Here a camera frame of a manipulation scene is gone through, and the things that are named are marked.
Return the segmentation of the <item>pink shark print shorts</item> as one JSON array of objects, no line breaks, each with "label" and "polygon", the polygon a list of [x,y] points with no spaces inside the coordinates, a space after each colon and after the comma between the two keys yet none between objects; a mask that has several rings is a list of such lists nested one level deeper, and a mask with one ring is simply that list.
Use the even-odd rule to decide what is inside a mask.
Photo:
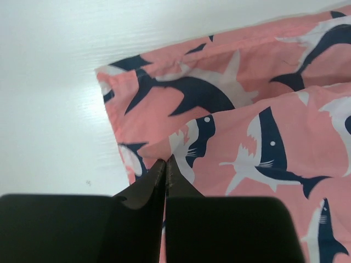
[{"label": "pink shark print shorts", "polygon": [[350,6],[96,69],[130,183],[175,158],[205,196],[272,196],[308,262],[350,262]]}]

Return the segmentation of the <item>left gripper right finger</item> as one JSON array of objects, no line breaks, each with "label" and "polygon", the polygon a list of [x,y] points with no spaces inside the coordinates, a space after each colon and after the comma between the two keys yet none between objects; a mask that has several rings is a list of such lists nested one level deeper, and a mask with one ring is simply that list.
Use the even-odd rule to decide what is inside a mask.
[{"label": "left gripper right finger", "polygon": [[273,197],[206,197],[167,162],[167,262],[304,262],[288,209]]}]

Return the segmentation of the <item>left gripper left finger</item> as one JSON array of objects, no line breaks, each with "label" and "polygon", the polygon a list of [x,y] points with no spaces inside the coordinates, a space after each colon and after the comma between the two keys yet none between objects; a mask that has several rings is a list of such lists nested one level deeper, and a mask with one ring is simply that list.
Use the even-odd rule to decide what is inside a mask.
[{"label": "left gripper left finger", "polygon": [[158,262],[166,163],[109,196],[1,197],[1,262]]}]

